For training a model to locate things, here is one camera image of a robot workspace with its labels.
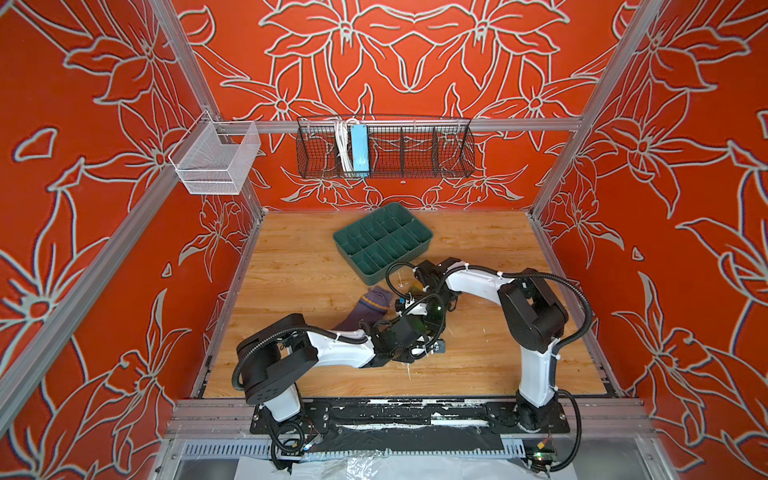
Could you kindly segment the purple striped sock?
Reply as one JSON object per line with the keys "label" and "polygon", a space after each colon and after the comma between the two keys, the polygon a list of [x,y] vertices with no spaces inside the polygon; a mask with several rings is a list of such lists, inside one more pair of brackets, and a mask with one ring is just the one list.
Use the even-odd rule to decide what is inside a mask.
{"label": "purple striped sock", "polygon": [[371,326],[383,320],[392,305],[393,297],[394,294],[391,291],[380,286],[370,288],[359,298],[346,318],[334,327],[334,330],[358,330],[363,325]]}

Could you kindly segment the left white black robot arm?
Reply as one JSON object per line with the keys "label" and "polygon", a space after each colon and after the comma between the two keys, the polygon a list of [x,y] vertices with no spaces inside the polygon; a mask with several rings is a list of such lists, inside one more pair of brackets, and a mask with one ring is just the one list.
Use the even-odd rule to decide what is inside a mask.
{"label": "left white black robot arm", "polygon": [[328,330],[290,314],[243,340],[236,349],[232,387],[256,406],[271,440],[271,455],[298,456],[306,450],[309,422],[297,382],[314,368],[381,368],[411,364],[435,350],[446,315],[419,308],[391,321],[363,323],[353,331]]}

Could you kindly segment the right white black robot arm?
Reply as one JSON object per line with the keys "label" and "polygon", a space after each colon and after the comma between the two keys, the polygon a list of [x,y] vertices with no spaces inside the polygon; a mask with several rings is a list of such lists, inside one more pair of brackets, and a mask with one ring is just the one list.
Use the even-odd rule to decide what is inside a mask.
{"label": "right white black robot arm", "polygon": [[[558,406],[559,352],[582,338],[593,320],[586,296],[569,280],[532,268],[502,272],[450,257],[439,264],[396,262],[386,273],[401,267],[412,271],[421,290],[405,293],[386,281],[397,297],[396,317],[380,329],[387,354],[412,363],[435,353],[447,328],[447,313],[461,295],[490,301],[501,308],[521,351],[522,373],[515,393],[517,425],[531,433],[543,429]],[[571,290],[583,308],[584,322],[569,336],[565,334],[568,312],[550,288],[551,282]]]}

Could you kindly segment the green striped sock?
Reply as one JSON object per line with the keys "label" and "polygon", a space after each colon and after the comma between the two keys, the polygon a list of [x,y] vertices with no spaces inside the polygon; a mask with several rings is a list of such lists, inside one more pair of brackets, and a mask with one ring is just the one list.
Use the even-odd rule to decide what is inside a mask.
{"label": "green striped sock", "polygon": [[410,314],[421,318],[430,337],[440,337],[446,325],[446,300],[438,294],[426,295],[413,305]]}

